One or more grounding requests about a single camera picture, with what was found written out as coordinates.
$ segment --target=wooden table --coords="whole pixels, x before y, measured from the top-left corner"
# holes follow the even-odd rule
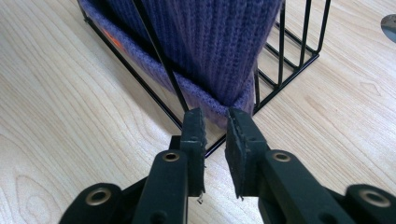
[[[396,194],[396,43],[380,28],[394,13],[393,0],[332,1],[320,58],[254,117],[270,147],[340,193]],[[180,133],[75,0],[1,0],[0,31],[0,223],[56,223],[88,186],[146,176]],[[260,222],[257,199],[236,200],[223,149],[206,160],[189,222]]]

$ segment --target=purple sweater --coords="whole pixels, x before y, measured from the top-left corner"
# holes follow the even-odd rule
[[[226,125],[228,107],[251,113],[257,57],[282,0],[143,2],[189,105],[200,106],[220,127]],[[148,52],[149,37],[132,0],[80,4],[148,75],[173,90],[161,63]]]

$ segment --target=purple cloth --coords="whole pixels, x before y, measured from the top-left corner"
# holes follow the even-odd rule
[[[149,76],[173,91],[132,0],[79,0]],[[228,107],[251,114],[253,72],[282,0],[143,1],[189,105],[220,127]]]

